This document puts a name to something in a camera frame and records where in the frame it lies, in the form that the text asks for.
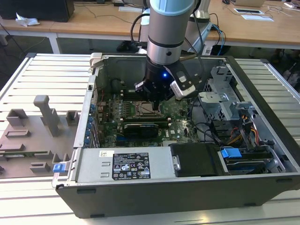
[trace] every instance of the computer case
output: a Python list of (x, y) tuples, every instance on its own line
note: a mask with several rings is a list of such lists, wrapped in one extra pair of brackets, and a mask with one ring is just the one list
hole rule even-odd
[(15, 19), (15, 13), (26, 18), (68, 22), (74, 12), (73, 0), (0, 0), (0, 16)]

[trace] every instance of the blue tab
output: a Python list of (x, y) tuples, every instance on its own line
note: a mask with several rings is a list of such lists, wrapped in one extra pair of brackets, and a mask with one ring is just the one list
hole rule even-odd
[(221, 154), (223, 158), (241, 158), (242, 155), (240, 153), (239, 149), (234, 149), (234, 148), (225, 148), (221, 150)]
[(53, 173), (63, 173), (66, 171), (66, 164), (59, 163), (55, 164), (53, 167)]

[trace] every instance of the motherboard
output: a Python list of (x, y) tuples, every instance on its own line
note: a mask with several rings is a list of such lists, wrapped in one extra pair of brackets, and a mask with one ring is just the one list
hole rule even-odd
[(97, 124), (100, 145), (156, 147), (171, 143), (199, 142), (189, 120), (191, 99), (164, 101), (157, 111), (151, 102), (123, 93), (99, 96)]

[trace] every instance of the metal slatted table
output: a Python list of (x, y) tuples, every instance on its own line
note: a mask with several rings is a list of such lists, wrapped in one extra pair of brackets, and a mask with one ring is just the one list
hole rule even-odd
[[(260, 60), (237, 59), (262, 97), (300, 144), (300, 95), (269, 63)], [(237, 89), (249, 101), (241, 86)]]
[[(24, 108), (28, 115), (40, 113), (32, 104), (36, 94), (50, 95), (50, 107), (58, 114), (81, 110), (89, 77), (89, 55), (37, 54), (26, 58), (0, 92), (0, 133), (11, 108)], [(238, 60), (251, 81), (299, 142), (299, 95), (269, 64)], [(245, 100), (246, 94), (238, 87)], [(88, 225), (296, 225), (300, 224), (300, 191), (287, 191), (261, 207), (193, 212), (79, 219), (51, 186), (52, 177), (0, 180), (1, 224)]]

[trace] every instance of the power supply label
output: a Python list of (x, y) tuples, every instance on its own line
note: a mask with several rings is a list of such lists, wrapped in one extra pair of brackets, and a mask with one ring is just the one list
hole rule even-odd
[(148, 153), (114, 154), (112, 178), (114, 180), (150, 179)]

